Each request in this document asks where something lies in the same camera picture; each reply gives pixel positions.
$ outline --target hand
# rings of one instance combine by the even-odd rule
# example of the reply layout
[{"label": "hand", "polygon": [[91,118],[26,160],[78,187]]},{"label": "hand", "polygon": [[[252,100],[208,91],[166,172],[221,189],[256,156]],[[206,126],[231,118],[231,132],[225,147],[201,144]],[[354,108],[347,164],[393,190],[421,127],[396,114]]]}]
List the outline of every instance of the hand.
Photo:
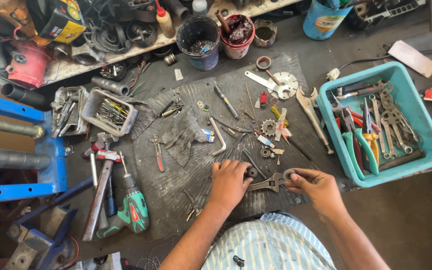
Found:
[{"label": "hand", "polygon": [[333,175],[315,169],[293,168],[291,181],[284,186],[291,192],[304,194],[312,201],[322,222],[348,215]]},{"label": "hand", "polygon": [[229,215],[253,181],[251,177],[243,180],[244,171],[249,167],[250,163],[238,160],[213,163],[213,186],[208,204],[222,207]]}]

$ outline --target red bucket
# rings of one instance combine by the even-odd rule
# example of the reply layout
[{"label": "red bucket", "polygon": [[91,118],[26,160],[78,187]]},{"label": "red bucket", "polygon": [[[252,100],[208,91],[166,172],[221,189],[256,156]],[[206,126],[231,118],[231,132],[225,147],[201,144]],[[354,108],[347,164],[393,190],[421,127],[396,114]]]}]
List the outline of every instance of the red bucket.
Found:
[{"label": "red bucket", "polygon": [[[234,18],[238,15],[244,16],[242,14],[233,14],[231,16],[228,16],[226,18],[226,21],[228,19]],[[221,36],[221,41],[223,42],[223,45],[224,45],[224,52],[231,59],[243,58],[246,55],[246,53],[248,53],[249,45],[251,44],[251,42],[255,38],[255,24],[251,21],[251,19],[248,16],[244,16],[244,17],[246,17],[246,19],[251,22],[252,33],[251,33],[251,37],[249,38],[249,40],[247,40],[246,42],[244,42],[242,44],[236,45],[236,44],[228,43],[226,38],[225,38],[225,35],[223,35],[223,28],[221,26],[219,27],[219,35]]]}]

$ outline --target blue can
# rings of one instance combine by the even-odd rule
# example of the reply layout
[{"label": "blue can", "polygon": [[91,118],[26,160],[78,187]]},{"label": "blue can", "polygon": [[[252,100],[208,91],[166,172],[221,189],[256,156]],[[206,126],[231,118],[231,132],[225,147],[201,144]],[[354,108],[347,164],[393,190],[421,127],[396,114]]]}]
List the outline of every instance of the blue can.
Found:
[{"label": "blue can", "polygon": [[[184,21],[177,31],[176,44],[189,57],[189,62],[201,71],[212,70],[219,61],[219,27],[208,17],[193,17]],[[200,51],[192,52],[199,41],[209,41]]]},{"label": "blue can", "polygon": [[304,34],[312,40],[326,40],[341,24],[353,7],[332,10],[312,0],[303,23]]}]

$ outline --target circular saw blade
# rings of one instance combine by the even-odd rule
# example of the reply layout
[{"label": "circular saw blade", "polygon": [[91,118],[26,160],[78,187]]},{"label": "circular saw blade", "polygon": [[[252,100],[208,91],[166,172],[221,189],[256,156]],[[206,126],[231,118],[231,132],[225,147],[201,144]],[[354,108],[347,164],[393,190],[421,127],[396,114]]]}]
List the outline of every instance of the circular saw blade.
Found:
[{"label": "circular saw blade", "polygon": [[264,121],[261,125],[261,131],[267,137],[274,136],[276,134],[276,122],[273,120]]},{"label": "circular saw blade", "polygon": [[[292,96],[294,96],[294,94],[296,94],[296,90],[299,87],[299,83],[298,80],[296,79],[296,77],[289,73],[289,72],[277,72],[273,74],[274,77],[284,86],[291,86],[291,91],[289,93],[289,95],[287,96],[287,99],[291,98]],[[268,83],[272,84],[272,85],[277,85],[273,79],[269,78],[268,79]],[[273,91],[271,89],[268,88],[268,92],[275,98],[279,99],[278,93],[276,91]]]}]

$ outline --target cordless drill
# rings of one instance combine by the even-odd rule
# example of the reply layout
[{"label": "cordless drill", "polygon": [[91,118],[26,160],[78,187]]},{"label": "cordless drill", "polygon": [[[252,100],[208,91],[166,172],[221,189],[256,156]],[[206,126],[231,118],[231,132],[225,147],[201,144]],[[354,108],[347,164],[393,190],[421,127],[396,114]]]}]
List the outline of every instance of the cordless drill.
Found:
[{"label": "cordless drill", "polygon": [[124,163],[123,153],[120,151],[121,161],[124,167],[124,199],[123,211],[118,211],[116,215],[108,218],[109,226],[98,230],[96,235],[99,238],[106,238],[119,232],[123,226],[127,226],[131,231],[140,233],[149,228],[148,208],[146,207],[145,197],[141,193],[132,173],[128,173],[126,163]]}]

